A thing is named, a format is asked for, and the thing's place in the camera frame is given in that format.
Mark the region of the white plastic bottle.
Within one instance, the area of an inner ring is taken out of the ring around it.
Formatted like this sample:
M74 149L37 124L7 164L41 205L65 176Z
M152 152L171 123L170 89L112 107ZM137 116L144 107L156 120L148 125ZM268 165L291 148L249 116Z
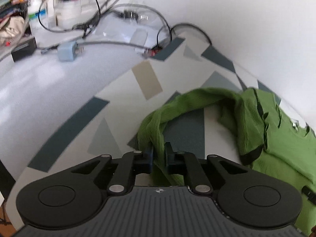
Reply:
M31 34L36 37L48 27L46 0L29 0L27 12Z

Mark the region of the geometric patterned bed sheet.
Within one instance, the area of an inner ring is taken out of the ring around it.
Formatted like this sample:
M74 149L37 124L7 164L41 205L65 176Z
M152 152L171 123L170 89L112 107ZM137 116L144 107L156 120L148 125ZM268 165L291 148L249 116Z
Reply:
M98 44L85 46L73 62L52 51L13 63L1 78L1 162L14 179L6 201L13 227L24 226L16 199L26 185L103 154L139 150L142 121L199 88L270 92L294 127L315 132L284 95L189 33L147 59L131 47ZM219 105L185 113L168 122L164 139L174 151L239 162L236 138L220 116Z

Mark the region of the black box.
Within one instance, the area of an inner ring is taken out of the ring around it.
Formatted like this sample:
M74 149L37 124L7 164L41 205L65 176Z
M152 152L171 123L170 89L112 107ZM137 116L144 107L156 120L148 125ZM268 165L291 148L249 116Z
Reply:
M14 62L20 61L25 57L31 56L37 49L34 36L20 42L12 51L11 56Z

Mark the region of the green knit sweater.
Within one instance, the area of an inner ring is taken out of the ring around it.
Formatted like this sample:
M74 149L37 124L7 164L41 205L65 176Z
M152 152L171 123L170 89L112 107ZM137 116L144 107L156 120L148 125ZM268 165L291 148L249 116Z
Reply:
M276 103L274 94L249 88L242 93L222 88L199 88L177 96L149 114L137 133L139 150L149 143L156 149L156 164L164 164L164 129L181 115L219 105L220 123L236 138L243 165L285 181L297 190L315 190L315 132L294 127Z

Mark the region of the light blue adapter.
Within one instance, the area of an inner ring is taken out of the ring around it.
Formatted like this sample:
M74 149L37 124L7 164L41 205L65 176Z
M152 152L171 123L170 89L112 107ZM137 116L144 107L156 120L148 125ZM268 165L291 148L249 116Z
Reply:
M61 62L73 62L78 55L83 53L83 50L77 41L60 44L57 47L58 59Z

